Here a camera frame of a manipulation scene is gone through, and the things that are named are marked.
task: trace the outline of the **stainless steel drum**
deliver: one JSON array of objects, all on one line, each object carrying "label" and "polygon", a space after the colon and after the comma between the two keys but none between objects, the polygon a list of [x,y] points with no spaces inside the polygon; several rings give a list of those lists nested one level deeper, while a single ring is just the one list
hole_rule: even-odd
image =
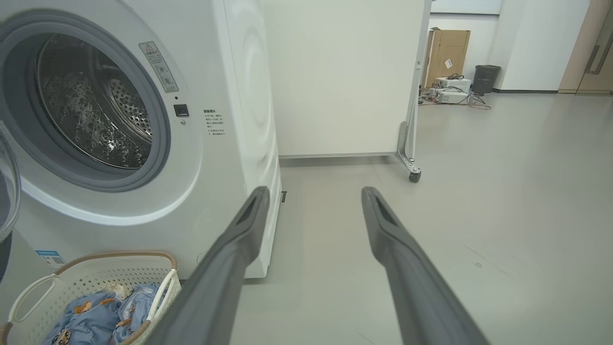
[{"label": "stainless steel drum", "polygon": [[47,117],[76,149],[109,166],[138,169],[151,150],[147,110],[106,55],[56,34],[38,56],[36,87]]}]

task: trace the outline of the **washing machine side panel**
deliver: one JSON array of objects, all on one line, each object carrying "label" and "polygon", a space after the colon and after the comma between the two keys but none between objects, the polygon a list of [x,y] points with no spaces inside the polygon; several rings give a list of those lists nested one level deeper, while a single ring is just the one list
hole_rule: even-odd
[{"label": "washing machine side panel", "polygon": [[232,109],[232,120],[236,131],[238,151],[240,152],[240,164],[242,167],[243,178],[245,179],[245,190],[251,193],[253,189],[260,186],[257,184],[256,174],[254,173],[253,162],[249,159],[249,143],[246,141],[245,121],[243,119],[243,109],[240,98],[240,88],[238,87],[238,77],[236,61],[232,53],[232,36],[228,30],[226,20],[226,5],[223,0],[211,1],[215,11],[215,22],[219,32],[219,52],[222,56],[224,72],[228,76],[227,88],[230,107]]},{"label": "washing machine side panel", "polygon": [[276,152],[264,13],[258,0],[224,0],[245,127],[248,183],[273,187]]}]

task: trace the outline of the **white laundry basket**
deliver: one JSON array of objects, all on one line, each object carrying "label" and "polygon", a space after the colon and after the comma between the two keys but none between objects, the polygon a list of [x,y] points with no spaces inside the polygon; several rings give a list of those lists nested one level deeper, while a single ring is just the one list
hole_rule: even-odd
[{"label": "white laundry basket", "polygon": [[[28,295],[46,282],[51,282],[51,287],[43,297],[25,314],[20,312]],[[5,345],[41,344],[74,299],[109,285],[120,284],[131,291],[141,283],[157,283],[159,289],[147,321],[122,344],[142,344],[181,290],[177,260],[167,252],[112,252],[67,263],[55,274],[33,282],[17,297],[0,339]]]}]

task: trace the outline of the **white device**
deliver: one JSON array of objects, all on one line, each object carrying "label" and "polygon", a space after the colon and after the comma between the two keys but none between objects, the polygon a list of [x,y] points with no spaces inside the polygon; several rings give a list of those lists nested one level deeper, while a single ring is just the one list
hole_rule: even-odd
[{"label": "white device", "polygon": [[470,92],[470,85],[473,81],[470,79],[448,79],[436,78],[436,88],[457,87],[465,93]]},{"label": "white device", "polygon": [[452,90],[438,90],[436,92],[436,99],[438,103],[458,104],[467,100],[468,94],[459,91]]},{"label": "white device", "polygon": [[167,250],[185,279],[265,185],[246,276],[267,274],[281,179],[258,0],[7,0],[0,23],[15,228],[50,265]]}]

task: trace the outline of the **caster wheel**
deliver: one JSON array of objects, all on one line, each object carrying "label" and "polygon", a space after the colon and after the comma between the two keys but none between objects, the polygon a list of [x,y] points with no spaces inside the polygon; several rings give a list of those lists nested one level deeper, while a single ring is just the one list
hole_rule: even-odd
[{"label": "caster wheel", "polygon": [[419,181],[420,177],[421,177],[421,172],[418,172],[418,173],[412,172],[409,175],[409,181],[416,183],[417,181]]}]

